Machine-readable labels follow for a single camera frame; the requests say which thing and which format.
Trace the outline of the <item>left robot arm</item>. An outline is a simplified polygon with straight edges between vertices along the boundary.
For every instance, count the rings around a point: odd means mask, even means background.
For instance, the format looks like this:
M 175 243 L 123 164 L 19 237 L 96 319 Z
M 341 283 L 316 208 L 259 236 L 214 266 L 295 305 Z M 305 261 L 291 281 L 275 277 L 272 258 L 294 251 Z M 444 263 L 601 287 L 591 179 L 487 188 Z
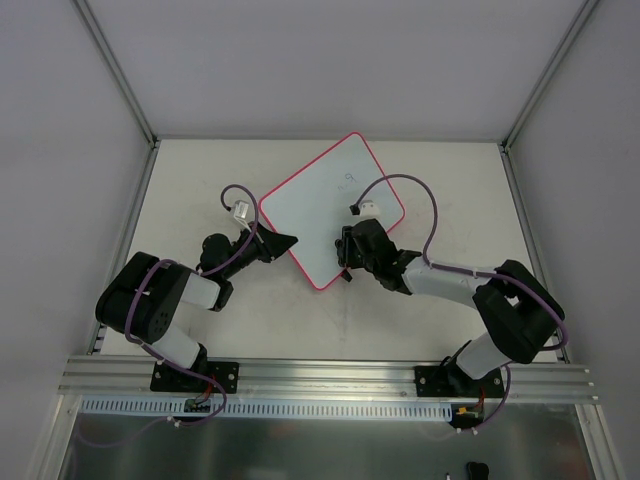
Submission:
M 255 261 L 278 259 L 297 243 L 295 236 L 251 223 L 236 241 L 220 233 L 206 237 L 195 270 L 138 252 L 99 297 L 96 320 L 175 366 L 174 378 L 185 389 L 197 390 L 208 381 L 208 354 L 173 324 L 178 306 L 222 310 L 234 291 L 232 276 Z

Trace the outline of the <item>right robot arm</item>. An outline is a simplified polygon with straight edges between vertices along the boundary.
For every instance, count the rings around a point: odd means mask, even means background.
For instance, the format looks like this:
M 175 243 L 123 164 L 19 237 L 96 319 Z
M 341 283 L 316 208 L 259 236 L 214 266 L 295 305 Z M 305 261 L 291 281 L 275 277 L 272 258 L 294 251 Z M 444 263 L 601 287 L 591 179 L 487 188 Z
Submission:
M 445 362 L 449 387 L 459 395 L 472 394 L 498 368 L 529 364 L 552 351 L 548 341 L 555 332 L 561 336 L 555 348 L 566 344 L 562 307 L 518 261 L 492 270 L 429 261 L 397 248 L 376 219 L 344 226 L 336 250 L 340 267 L 363 269 L 389 291 L 444 298 L 477 311 L 486 332 Z

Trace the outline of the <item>pink-framed whiteboard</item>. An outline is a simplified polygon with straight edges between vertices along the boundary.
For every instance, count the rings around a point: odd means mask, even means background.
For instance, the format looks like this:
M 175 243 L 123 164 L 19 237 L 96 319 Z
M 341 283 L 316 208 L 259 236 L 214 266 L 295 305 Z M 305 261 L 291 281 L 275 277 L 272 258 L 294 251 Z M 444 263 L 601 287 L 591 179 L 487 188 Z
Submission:
M 355 221 L 350 206 L 359 197 L 375 204 L 387 231 L 404 219 L 388 181 L 367 189 L 384 175 L 364 136 L 352 132 L 261 198 L 260 214 L 271 230 L 298 239 L 289 253 L 314 289 L 328 288 L 342 273 L 335 241 Z

